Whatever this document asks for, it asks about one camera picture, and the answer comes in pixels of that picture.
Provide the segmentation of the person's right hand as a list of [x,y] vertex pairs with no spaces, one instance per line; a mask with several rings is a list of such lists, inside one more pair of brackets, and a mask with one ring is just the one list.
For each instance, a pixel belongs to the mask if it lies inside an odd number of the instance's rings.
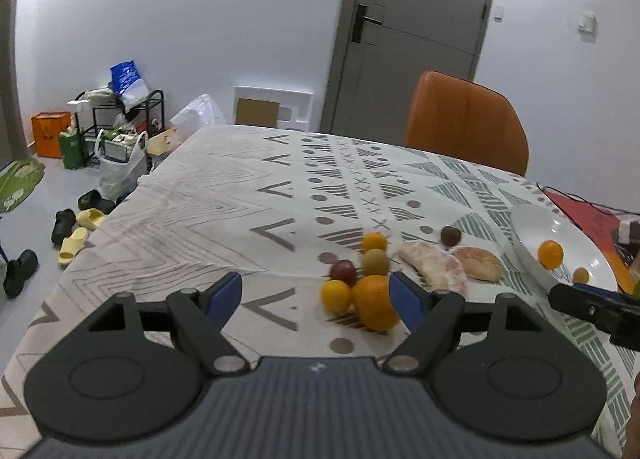
[[634,378],[634,399],[630,405],[630,418],[626,426],[627,442],[623,459],[640,459],[640,373]]

